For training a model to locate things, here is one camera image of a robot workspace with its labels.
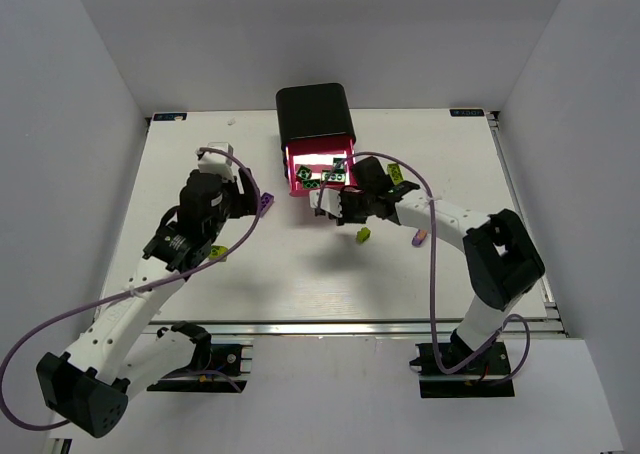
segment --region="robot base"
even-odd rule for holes
[[[448,352],[449,343],[443,342],[439,346],[442,353]],[[511,372],[502,342],[494,343],[479,360],[451,375],[445,375],[438,369],[431,343],[417,344],[416,347],[419,357],[410,365],[420,368],[420,397],[423,399],[515,396],[511,381],[495,384],[496,380]]]
[[[243,374],[241,366],[243,360],[242,344],[211,344],[211,360],[207,369],[215,369],[234,379],[241,391],[247,385],[247,381],[236,380]],[[188,373],[184,379],[160,379],[156,384],[147,387],[148,392],[228,392],[236,393],[236,390],[223,379],[189,378]]]

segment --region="white wall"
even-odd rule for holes
[[[326,81],[351,107],[500,109],[559,0],[82,2],[148,115]]]
[[[560,312],[586,339],[632,453],[640,452],[639,62],[639,0],[562,0],[502,114],[508,165]]]
[[[0,0],[0,355],[36,323],[95,299],[144,139],[142,114],[79,0]],[[4,390],[46,423],[35,365],[82,320],[25,346]],[[0,416],[2,452],[44,434]]]

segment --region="small block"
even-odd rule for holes
[[[298,167],[298,170],[296,171],[296,177],[298,179],[300,179],[301,181],[306,181],[308,179],[311,179],[311,174],[313,173],[313,171],[308,168],[307,166],[300,166]]]
[[[267,213],[274,199],[273,194],[269,194],[268,192],[262,193],[262,196],[260,196],[260,217]]]
[[[330,172],[331,171],[322,171],[321,179],[323,181],[326,181],[327,179],[329,179],[329,182],[340,182],[340,183],[344,183],[347,180],[347,175],[344,172],[334,172],[329,177]]]
[[[227,252],[229,249],[224,246],[211,246],[211,254],[209,254],[209,259],[216,259],[220,257],[222,254]],[[225,257],[220,262],[227,262],[227,258]]]
[[[338,164],[340,165],[340,167],[338,169],[344,169],[344,160],[346,159],[346,157],[334,157],[333,158],[333,165],[337,166]]]
[[[387,165],[387,174],[391,177],[394,185],[400,184],[404,181],[404,177],[402,177],[402,171],[400,170],[400,166],[398,164],[388,164]]]
[[[320,179],[309,179],[307,181],[302,181],[303,189],[317,189],[320,187]]]
[[[427,231],[420,229],[418,232],[416,232],[416,235],[413,236],[411,245],[414,247],[420,247],[428,235],[429,233]]]
[[[363,227],[356,234],[356,242],[358,244],[362,244],[363,242],[365,242],[370,237],[371,237],[371,231],[368,228]]]

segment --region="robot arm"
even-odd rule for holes
[[[231,153],[231,146],[210,145]],[[133,295],[110,304],[61,356],[47,353],[36,372],[47,406],[94,437],[110,432],[129,399],[177,369],[205,369],[211,336],[202,327],[181,322],[151,346],[129,351],[160,307],[198,267],[229,218],[255,214],[255,192],[242,171],[240,194],[230,164],[213,153],[198,153],[198,170],[180,192],[180,205],[163,216],[128,279]],[[139,290],[136,286],[145,286]]]
[[[325,189],[321,206],[319,190],[310,193],[310,204],[317,215],[328,214],[338,225],[364,223],[375,215],[401,226],[431,231],[430,199],[417,184],[403,181],[394,185],[373,157],[357,162],[352,173],[358,187]],[[487,215],[443,200],[435,200],[434,207],[437,236],[466,256],[476,293],[451,336],[448,360],[453,365],[502,328],[513,306],[544,274],[544,264],[513,211]]]

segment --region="cable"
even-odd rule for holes
[[[504,329],[506,324],[511,319],[514,319],[514,320],[517,319],[518,321],[522,322],[525,326],[526,347],[525,347],[525,351],[522,356],[522,359],[520,361],[520,364],[518,364],[518,367],[516,367],[516,369],[514,369],[514,371],[511,374],[509,374],[509,376],[505,377],[504,379],[500,379],[499,381],[496,381],[496,383],[508,381],[520,369],[522,369],[522,366],[524,365],[524,362],[526,361],[527,356],[529,355],[529,347],[531,344],[531,333],[529,330],[529,326],[527,325],[527,321],[525,321],[525,319],[518,314],[511,314],[507,316],[502,326],[502,329],[499,329],[495,333],[493,333],[491,337],[489,337],[489,339],[487,339],[484,342],[484,344],[482,344],[478,349],[472,352],[466,359],[460,361],[455,366],[448,368],[442,362],[442,353],[440,352],[440,345],[438,344],[438,327],[437,327],[437,321],[436,321],[436,238],[437,238],[436,207],[435,207],[435,200],[433,198],[433,191],[431,190],[429,183],[427,183],[427,181],[424,179],[424,177],[420,175],[418,171],[416,171],[413,167],[408,165],[406,162],[401,161],[396,157],[389,156],[388,154],[381,154],[379,152],[372,152],[372,151],[356,152],[351,156],[347,156],[346,158],[341,159],[340,162],[336,162],[333,165],[331,171],[329,172],[329,175],[326,176],[325,180],[320,185],[320,193],[318,194],[318,207],[322,206],[322,194],[324,193],[327,183],[329,182],[329,178],[331,177],[331,174],[333,174],[336,171],[336,169],[339,168],[342,164],[346,163],[351,159],[354,159],[356,157],[361,157],[361,156],[381,157],[383,159],[387,159],[391,162],[395,162],[396,164],[401,165],[402,167],[407,169],[411,174],[413,174],[416,177],[416,179],[420,181],[420,183],[424,187],[424,190],[427,193],[427,196],[429,197],[429,214],[431,216],[431,259],[430,259],[430,265],[429,265],[429,311],[430,311],[429,326],[431,330],[431,345],[433,346],[433,357],[436,361],[436,365],[438,366],[438,369],[440,369],[440,372],[447,375],[458,372],[460,369],[462,369],[464,366],[469,364],[475,358],[482,355],[489,347],[491,347],[493,342],[500,335],[500,332],[502,331],[502,329]]]
[[[221,366],[216,367],[216,368],[215,368],[215,369],[213,369],[213,370],[214,370],[214,371],[220,371],[220,372],[222,372],[222,369],[224,369],[226,365],[227,365],[227,363],[225,362],[224,364],[222,364]],[[204,377],[205,379],[207,379],[207,380],[212,380],[212,379],[213,379],[213,376],[209,376],[209,377],[207,377],[207,375],[208,375],[208,374],[203,374],[202,376],[200,376],[200,382],[203,382],[203,381],[202,381],[202,378],[203,378],[203,377]]]
[[[185,376],[219,376],[231,384],[236,392],[242,392],[240,386],[235,383],[233,379],[227,376],[224,372],[220,372],[214,369],[205,369],[203,371],[186,371],[186,372],[172,372],[163,377],[163,379],[175,379],[176,377],[185,377]]]
[[[226,157],[227,159],[229,159],[233,163],[235,163],[238,166],[238,168],[240,170],[242,170],[247,175],[247,178],[251,182],[251,186],[253,187],[253,190],[254,190],[254,192],[256,194],[256,206],[260,206],[260,189],[258,188],[258,184],[256,183],[255,179],[251,175],[251,171],[249,169],[247,169],[245,167],[245,165],[242,164],[242,162],[240,162],[233,155],[228,154],[228,153],[226,153],[224,151],[221,151],[219,149],[213,149],[213,148],[210,148],[210,147],[201,147],[199,149],[199,151],[200,152],[211,152],[211,153],[215,153],[215,154],[220,154],[221,156]],[[70,311],[64,312],[64,313],[59,314],[59,315],[57,315],[55,317],[52,317],[48,321],[45,321],[42,324],[39,324],[36,327],[34,327],[33,329],[31,329],[24,336],[22,336],[20,339],[18,339],[18,341],[13,345],[13,347],[11,349],[9,349],[9,352],[6,354],[6,356],[2,360],[2,363],[0,364],[0,411],[13,424],[15,424],[18,427],[21,427],[22,429],[26,429],[28,431],[48,431],[50,429],[56,429],[58,427],[65,426],[65,425],[69,424],[69,421],[66,421],[66,420],[65,421],[56,422],[54,424],[48,424],[48,425],[31,424],[31,423],[28,423],[28,422],[25,422],[25,421],[19,419],[11,411],[11,409],[9,409],[9,406],[7,405],[7,401],[6,401],[5,397],[4,397],[4,377],[5,377],[5,374],[7,373],[7,367],[9,366],[9,362],[11,362],[11,359],[13,358],[13,356],[15,356],[16,352],[18,352],[18,349],[20,349],[20,347],[22,347],[22,345],[25,342],[27,342],[29,339],[31,339],[33,336],[35,336],[37,333],[39,333],[40,331],[46,329],[47,327],[49,327],[49,326],[51,326],[51,325],[53,325],[53,324],[55,324],[57,322],[60,322],[60,321],[62,321],[64,319],[68,319],[69,317],[75,316],[76,314],[80,314],[81,312],[85,312],[85,311],[88,311],[90,309],[95,309],[96,307],[102,306],[104,304],[109,304],[109,303],[112,303],[112,302],[121,301],[121,300],[126,299],[128,297],[131,297],[132,293],[135,293],[136,291],[146,291],[146,290],[154,289],[156,287],[164,286],[164,285],[169,284],[171,282],[177,281],[178,279],[183,279],[185,277],[192,276],[193,274],[196,274],[196,273],[198,273],[198,272],[200,272],[200,271],[202,271],[202,270],[204,270],[204,269],[206,269],[208,267],[211,267],[214,264],[217,264],[218,262],[221,262],[229,254],[233,253],[242,244],[244,244],[244,242],[249,238],[249,236],[251,236],[251,234],[253,234],[253,231],[255,230],[256,226],[258,225],[258,221],[259,220],[260,220],[260,211],[258,209],[258,210],[256,210],[256,215],[253,218],[253,222],[249,226],[249,229],[247,229],[247,232],[245,232],[245,234],[238,240],[238,242],[236,242],[233,246],[231,246],[228,251],[226,251],[224,254],[222,254],[219,257],[216,257],[213,260],[205,262],[205,263],[199,265],[198,267],[195,267],[195,268],[193,268],[193,269],[191,269],[189,271],[185,271],[182,274],[176,274],[175,276],[168,277],[166,279],[149,282],[148,284],[143,284],[143,285],[141,285],[139,287],[136,287],[134,289],[123,291],[123,292],[121,292],[119,294],[115,294],[113,296],[109,296],[109,297],[106,297],[104,299],[100,299],[98,301],[93,301],[93,302],[90,302],[90,303],[85,304],[85,305],[80,306],[80,307],[76,307],[75,309],[72,309]]]
[[[469,385],[469,386],[477,386],[478,384],[480,384],[482,381],[484,381],[484,378],[487,377],[489,375],[489,364],[486,365],[486,367],[484,368],[484,372],[482,373],[482,375],[478,378],[477,381],[467,381],[465,382],[465,384]]]
[[[160,219],[160,224],[158,225],[158,229],[160,229],[161,227],[166,226],[169,221],[171,220],[171,218],[173,216],[176,215],[176,213],[178,212],[180,206],[173,206],[170,207],[169,210],[167,212],[164,213],[164,215],[162,216],[162,218]]]

